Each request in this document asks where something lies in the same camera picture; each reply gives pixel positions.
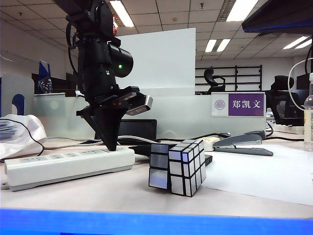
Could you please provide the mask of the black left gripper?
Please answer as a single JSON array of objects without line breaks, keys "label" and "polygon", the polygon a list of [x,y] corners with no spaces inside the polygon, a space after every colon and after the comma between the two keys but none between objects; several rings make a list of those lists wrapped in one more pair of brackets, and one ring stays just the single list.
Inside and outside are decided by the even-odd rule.
[{"label": "black left gripper", "polygon": [[77,111],[76,115],[90,114],[95,127],[95,140],[102,140],[109,151],[115,151],[122,112],[95,112],[97,109],[125,109],[133,108],[134,101],[141,98],[139,87],[128,86],[124,89],[113,87],[106,94],[91,97],[87,96],[89,106]]}]

